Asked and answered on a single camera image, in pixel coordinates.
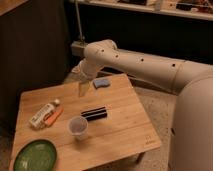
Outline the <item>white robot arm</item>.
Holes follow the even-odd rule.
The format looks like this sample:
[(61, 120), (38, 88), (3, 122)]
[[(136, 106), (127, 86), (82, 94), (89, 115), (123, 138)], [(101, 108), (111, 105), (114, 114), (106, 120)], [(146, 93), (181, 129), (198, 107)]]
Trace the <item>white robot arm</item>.
[(79, 67), (90, 80), (111, 67), (175, 94), (170, 171), (213, 171), (213, 65), (119, 50), (102, 40), (83, 48)]

